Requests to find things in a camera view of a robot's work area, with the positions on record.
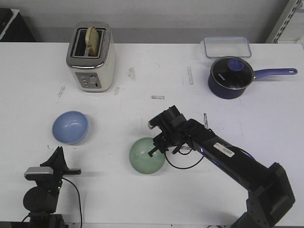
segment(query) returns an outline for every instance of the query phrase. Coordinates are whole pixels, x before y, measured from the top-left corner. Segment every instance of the toaster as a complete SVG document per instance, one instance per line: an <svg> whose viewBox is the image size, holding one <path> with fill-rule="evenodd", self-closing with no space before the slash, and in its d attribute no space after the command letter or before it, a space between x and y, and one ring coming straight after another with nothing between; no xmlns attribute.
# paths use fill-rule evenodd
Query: toaster
<svg viewBox="0 0 304 228"><path fill-rule="evenodd" d="M94 27L100 37L96 56L86 47L86 32ZM87 92L107 90L113 81L115 50L111 29L104 22L82 22L73 32L66 55L66 63L76 79L78 87Z"/></svg>

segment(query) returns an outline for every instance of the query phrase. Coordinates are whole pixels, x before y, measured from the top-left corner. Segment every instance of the label sticker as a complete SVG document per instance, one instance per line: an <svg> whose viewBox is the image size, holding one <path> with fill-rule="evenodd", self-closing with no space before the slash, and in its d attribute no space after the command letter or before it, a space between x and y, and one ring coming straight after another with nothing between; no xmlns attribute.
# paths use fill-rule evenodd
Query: label sticker
<svg viewBox="0 0 304 228"><path fill-rule="evenodd" d="M213 147L215 147L216 149L218 149L222 153L226 154L230 158L234 155L233 151L229 150L228 148L226 148L225 146L223 146L222 144L220 144L218 142L216 144L214 144Z"/></svg>

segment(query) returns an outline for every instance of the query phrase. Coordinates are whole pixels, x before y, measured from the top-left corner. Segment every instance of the white table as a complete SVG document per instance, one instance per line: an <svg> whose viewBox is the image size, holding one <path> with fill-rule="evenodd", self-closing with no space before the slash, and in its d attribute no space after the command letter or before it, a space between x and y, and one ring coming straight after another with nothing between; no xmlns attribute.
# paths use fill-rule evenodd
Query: white table
<svg viewBox="0 0 304 228"><path fill-rule="evenodd" d="M199 44L115 44L114 81L103 93L77 88L67 65L67 43L0 43L0 220L20 221L24 194L36 184L23 173L45 162L58 145L51 133L63 112L78 110L90 121L86 138L63 145L68 177L79 188L85 223L232 224L246 211L247 192L204 159L190 170L165 163L152 175L137 173L128 160L132 144L155 137L147 122L176 105L187 119L203 122L220 137L269 167L287 172L296 203L277 224L304 226L304 52L301 45L251 44L254 70L290 68L297 75L253 82L233 100L208 88L207 59ZM152 99L152 96L164 99ZM170 156L188 166L199 153ZM79 222L76 191L64 183L57 213Z"/></svg>

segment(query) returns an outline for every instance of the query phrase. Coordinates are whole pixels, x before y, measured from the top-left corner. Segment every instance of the bread slice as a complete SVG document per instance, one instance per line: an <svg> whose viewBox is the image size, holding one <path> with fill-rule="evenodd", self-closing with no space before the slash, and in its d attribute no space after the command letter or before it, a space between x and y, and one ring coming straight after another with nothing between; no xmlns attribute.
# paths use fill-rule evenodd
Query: bread slice
<svg viewBox="0 0 304 228"><path fill-rule="evenodd" d="M89 27L85 34L85 44L90 53L90 56L97 56L100 37L95 27Z"/></svg>

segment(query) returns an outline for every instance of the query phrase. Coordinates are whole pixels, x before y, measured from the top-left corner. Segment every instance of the saucepan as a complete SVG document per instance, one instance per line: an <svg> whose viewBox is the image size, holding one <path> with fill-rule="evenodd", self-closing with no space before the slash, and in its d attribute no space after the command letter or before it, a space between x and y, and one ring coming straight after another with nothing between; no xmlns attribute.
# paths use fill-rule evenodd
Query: saucepan
<svg viewBox="0 0 304 228"><path fill-rule="evenodd" d="M262 69L254 71L241 58L227 56L217 59L211 66L208 85L218 97L234 99L241 96L253 80L268 75L295 75L294 68Z"/></svg>

